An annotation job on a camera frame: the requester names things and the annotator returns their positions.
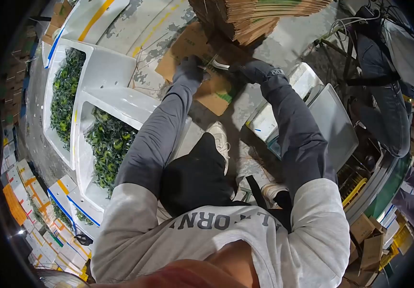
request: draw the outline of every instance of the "gloved hand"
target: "gloved hand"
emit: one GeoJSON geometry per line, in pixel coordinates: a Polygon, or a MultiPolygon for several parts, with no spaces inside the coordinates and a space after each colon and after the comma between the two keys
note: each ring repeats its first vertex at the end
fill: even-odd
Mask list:
{"type": "Polygon", "coordinates": [[[176,67],[173,84],[188,88],[192,94],[196,93],[202,81],[209,77],[209,74],[199,67],[201,65],[202,60],[196,55],[183,58],[176,67]]]}
{"type": "Polygon", "coordinates": [[[258,59],[252,59],[245,64],[234,63],[229,67],[229,71],[234,74],[239,74],[240,78],[244,81],[254,84],[262,84],[270,77],[284,75],[284,71],[281,68],[276,68],[273,65],[266,63],[258,59]]]}

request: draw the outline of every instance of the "green produce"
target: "green produce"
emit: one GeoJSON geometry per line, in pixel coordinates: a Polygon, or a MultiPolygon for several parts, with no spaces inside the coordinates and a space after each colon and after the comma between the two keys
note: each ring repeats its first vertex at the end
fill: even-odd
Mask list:
{"type": "Polygon", "coordinates": [[[39,211],[39,209],[37,208],[37,206],[36,206],[36,204],[34,204],[34,201],[33,201],[33,199],[32,199],[32,197],[30,196],[30,194],[27,192],[26,193],[27,195],[28,195],[28,199],[29,199],[29,201],[30,201],[30,204],[31,204],[31,207],[32,207],[32,210],[33,210],[33,215],[34,215],[34,218],[39,222],[39,223],[41,223],[44,227],[46,227],[47,229],[48,229],[48,227],[47,227],[47,225],[46,225],[46,223],[44,222],[44,219],[42,218],[42,214],[41,214],[41,212],[39,211]]]}
{"type": "Polygon", "coordinates": [[[77,218],[79,218],[79,220],[81,220],[82,222],[85,222],[86,225],[93,225],[92,220],[90,220],[89,218],[87,218],[87,216],[85,216],[79,209],[76,209],[76,216],[77,218]]]}
{"type": "Polygon", "coordinates": [[[94,168],[98,177],[95,183],[107,188],[108,198],[111,198],[119,166],[138,131],[97,107],[92,114],[96,122],[85,133],[85,139],[92,146],[95,156],[94,168]]]}
{"type": "Polygon", "coordinates": [[[60,209],[60,207],[57,205],[54,199],[50,198],[50,203],[52,206],[54,206],[54,213],[57,218],[61,220],[61,222],[65,223],[66,226],[68,226],[70,229],[72,229],[72,224],[69,221],[68,216],[66,216],[65,213],[60,209]]]}
{"type": "Polygon", "coordinates": [[[55,74],[53,83],[50,126],[56,130],[68,151],[72,109],[84,61],[84,52],[74,48],[66,50],[65,62],[55,74]]]}

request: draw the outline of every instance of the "styrofoam container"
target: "styrofoam container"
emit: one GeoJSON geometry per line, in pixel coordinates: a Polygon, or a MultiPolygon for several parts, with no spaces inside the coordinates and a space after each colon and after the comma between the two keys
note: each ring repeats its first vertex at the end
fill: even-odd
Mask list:
{"type": "Polygon", "coordinates": [[[45,86],[44,109],[43,109],[43,131],[45,138],[54,147],[54,150],[61,159],[72,169],[75,169],[74,162],[74,125],[71,124],[70,151],[66,150],[57,132],[50,127],[50,106],[53,97],[53,82],[56,72],[62,66],[66,57],[66,49],[75,48],[85,52],[85,62],[79,77],[76,96],[83,89],[127,87],[133,72],[136,68],[136,60],[132,57],[117,53],[93,44],[79,41],[59,39],[54,55],[50,61],[50,70],[45,86]]]}
{"type": "MultiPolygon", "coordinates": [[[[94,183],[95,156],[92,147],[85,140],[84,133],[88,132],[95,123],[92,109],[98,107],[119,120],[140,130],[160,101],[131,88],[91,89],[82,91],[76,98],[77,121],[75,122],[75,153],[77,185],[84,202],[92,203],[103,212],[109,204],[107,189],[94,183]]],[[[180,136],[176,151],[182,142],[192,120],[188,118],[180,136]]]]}
{"type": "Polygon", "coordinates": [[[84,234],[89,236],[90,239],[95,240],[98,237],[98,233],[100,233],[100,226],[98,226],[97,223],[93,223],[92,225],[87,225],[85,222],[79,220],[79,217],[77,217],[77,214],[76,214],[78,210],[80,210],[89,219],[90,217],[87,213],[85,213],[79,206],[77,206],[72,201],[70,201],[70,208],[71,208],[71,216],[74,219],[74,223],[76,227],[78,227],[84,234]]]}

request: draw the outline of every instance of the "gray sweatshirt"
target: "gray sweatshirt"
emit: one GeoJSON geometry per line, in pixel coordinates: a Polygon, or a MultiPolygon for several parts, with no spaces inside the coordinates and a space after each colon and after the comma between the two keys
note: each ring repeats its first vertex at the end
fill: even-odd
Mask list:
{"type": "Polygon", "coordinates": [[[279,126],[282,169],[293,199],[291,233],[258,206],[203,206],[158,225],[159,183],[192,102],[177,77],[125,156],[92,252],[98,283],[130,280],[178,259],[204,260],[237,240],[252,248],[262,288],[336,287],[349,258],[349,225],[327,142],[284,75],[261,84],[279,126]]]}

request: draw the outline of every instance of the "white sneaker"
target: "white sneaker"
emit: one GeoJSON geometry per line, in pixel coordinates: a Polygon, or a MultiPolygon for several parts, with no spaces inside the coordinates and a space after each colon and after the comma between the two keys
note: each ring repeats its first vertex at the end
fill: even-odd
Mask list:
{"type": "Polygon", "coordinates": [[[227,141],[226,131],[224,130],[223,124],[216,121],[207,128],[206,132],[213,135],[215,138],[216,150],[224,157],[226,165],[224,167],[224,174],[227,173],[227,167],[229,165],[229,149],[231,145],[227,141]]]}
{"type": "Polygon", "coordinates": [[[274,198],[280,191],[288,191],[288,188],[284,184],[269,183],[261,187],[261,194],[271,204],[271,209],[280,208],[277,203],[274,202],[274,198]]]}

